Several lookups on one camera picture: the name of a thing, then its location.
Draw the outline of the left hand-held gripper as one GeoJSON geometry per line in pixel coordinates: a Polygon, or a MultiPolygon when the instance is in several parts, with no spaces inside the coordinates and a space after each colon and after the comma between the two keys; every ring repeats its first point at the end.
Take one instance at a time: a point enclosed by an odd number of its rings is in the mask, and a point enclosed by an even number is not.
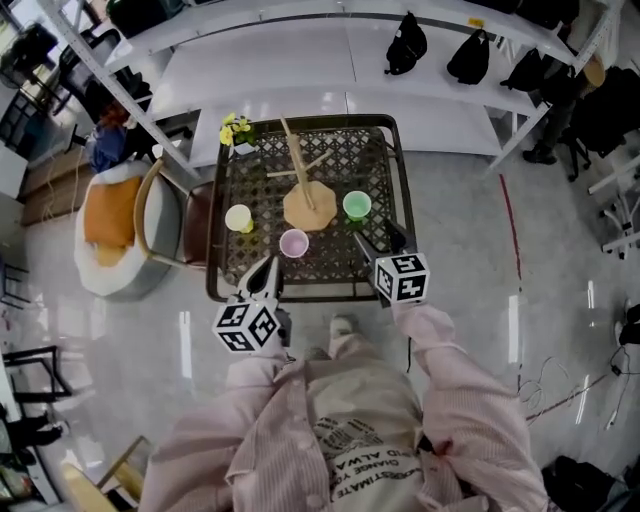
{"type": "Polygon", "coordinates": [[[277,256],[265,256],[240,279],[237,294],[220,307],[212,325],[217,340],[230,353],[271,354],[290,347],[291,318],[277,300],[284,277],[277,256]]]}

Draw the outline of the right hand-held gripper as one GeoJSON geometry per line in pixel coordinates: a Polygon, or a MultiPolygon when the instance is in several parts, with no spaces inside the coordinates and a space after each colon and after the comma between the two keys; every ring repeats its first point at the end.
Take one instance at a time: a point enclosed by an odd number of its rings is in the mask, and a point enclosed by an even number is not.
{"type": "Polygon", "coordinates": [[[414,235],[390,218],[384,220],[391,254],[382,254],[361,232],[353,233],[367,266],[373,266],[374,288],[383,307],[426,299],[430,269],[424,253],[417,252],[414,235]]]}

